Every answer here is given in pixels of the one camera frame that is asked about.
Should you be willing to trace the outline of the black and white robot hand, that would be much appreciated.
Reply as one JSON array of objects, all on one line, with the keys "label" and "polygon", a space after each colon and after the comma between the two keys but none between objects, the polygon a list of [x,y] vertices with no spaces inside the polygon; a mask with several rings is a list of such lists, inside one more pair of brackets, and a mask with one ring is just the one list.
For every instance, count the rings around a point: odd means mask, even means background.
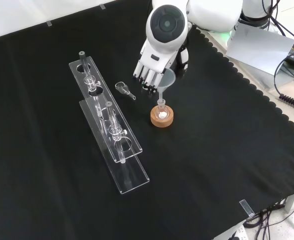
[{"label": "black and white robot hand", "polygon": [[176,77],[182,77],[188,68],[188,41],[173,53],[159,53],[146,40],[140,51],[140,58],[133,72],[133,78],[145,90],[156,92],[166,70],[173,70]]}]

